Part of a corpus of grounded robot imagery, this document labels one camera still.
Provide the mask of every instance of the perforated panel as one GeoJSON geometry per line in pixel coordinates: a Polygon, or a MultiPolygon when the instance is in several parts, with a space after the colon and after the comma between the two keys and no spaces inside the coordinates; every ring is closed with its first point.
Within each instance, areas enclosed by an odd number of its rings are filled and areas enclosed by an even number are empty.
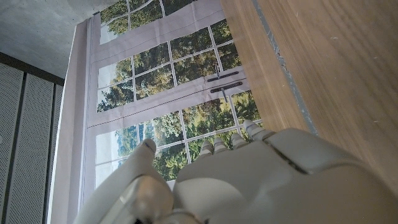
{"type": "Polygon", "coordinates": [[[4,205],[23,77],[22,71],[0,63],[0,211],[4,205]]]}
{"type": "Polygon", "coordinates": [[[52,138],[51,138],[51,155],[50,155],[50,172],[49,172],[49,185],[47,187],[47,202],[50,198],[50,188],[51,188],[51,176],[52,176],[52,169],[54,163],[54,155],[55,155],[55,143],[57,140],[57,131],[58,131],[58,121],[60,118],[60,110],[61,110],[61,100],[62,100],[62,90],[63,87],[57,85],[55,87],[55,106],[54,106],[54,114],[53,114],[53,126],[52,126],[52,138]]]}
{"type": "Polygon", "coordinates": [[[42,223],[53,83],[27,76],[6,223],[42,223]]]}

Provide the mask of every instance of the ceiling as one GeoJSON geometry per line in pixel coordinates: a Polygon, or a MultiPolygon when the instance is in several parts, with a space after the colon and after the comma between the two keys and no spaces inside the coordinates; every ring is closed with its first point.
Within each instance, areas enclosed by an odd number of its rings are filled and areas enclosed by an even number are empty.
{"type": "Polygon", "coordinates": [[[0,52],[65,78],[75,26],[118,0],[2,0],[0,52]]]}

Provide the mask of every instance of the window backdrop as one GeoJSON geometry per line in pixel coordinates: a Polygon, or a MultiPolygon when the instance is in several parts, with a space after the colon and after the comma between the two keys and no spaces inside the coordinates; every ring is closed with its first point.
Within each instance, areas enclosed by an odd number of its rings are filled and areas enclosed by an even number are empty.
{"type": "Polygon", "coordinates": [[[70,60],[65,94],[68,79],[72,90],[85,74],[84,94],[73,99],[84,101],[83,139],[73,139],[81,145],[79,205],[145,138],[156,142],[154,167],[169,181],[198,157],[204,139],[231,147],[233,133],[247,138],[244,119],[261,122],[218,0],[119,1],[78,25],[70,60]],[[85,35],[83,72],[71,68],[81,64],[74,51],[85,35]],[[216,69],[226,76],[217,79],[216,69]]]}

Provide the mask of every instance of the robotic hand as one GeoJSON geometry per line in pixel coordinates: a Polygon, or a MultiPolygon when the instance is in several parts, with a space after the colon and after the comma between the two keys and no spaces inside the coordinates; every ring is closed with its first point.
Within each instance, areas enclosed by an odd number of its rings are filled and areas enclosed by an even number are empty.
{"type": "Polygon", "coordinates": [[[304,131],[246,120],[253,142],[205,141],[173,191],[145,139],[80,210],[75,223],[398,223],[398,199],[361,161],[304,131]]]}

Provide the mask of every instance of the window latch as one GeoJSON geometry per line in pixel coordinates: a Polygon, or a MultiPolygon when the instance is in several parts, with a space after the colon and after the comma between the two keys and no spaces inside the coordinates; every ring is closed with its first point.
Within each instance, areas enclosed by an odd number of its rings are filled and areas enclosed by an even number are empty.
{"type": "Polygon", "coordinates": [[[236,74],[239,73],[239,72],[231,72],[231,73],[228,73],[226,75],[220,75],[220,68],[217,65],[215,65],[215,70],[216,70],[216,73],[217,73],[217,77],[216,78],[209,78],[209,79],[207,79],[207,82],[212,82],[212,81],[215,81],[215,80],[219,80],[221,78],[230,77],[231,75],[236,75],[236,74]]]}
{"type": "Polygon", "coordinates": [[[236,83],[232,83],[232,84],[229,84],[229,85],[226,85],[226,86],[222,86],[222,87],[219,87],[219,88],[214,88],[214,89],[210,90],[210,93],[216,93],[216,92],[222,91],[223,95],[224,95],[224,100],[227,103],[228,100],[227,100],[227,97],[226,97],[226,94],[225,94],[225,90],[240,86],[242,84],[243,84],[243,82],[236,82],[236,83]]]}

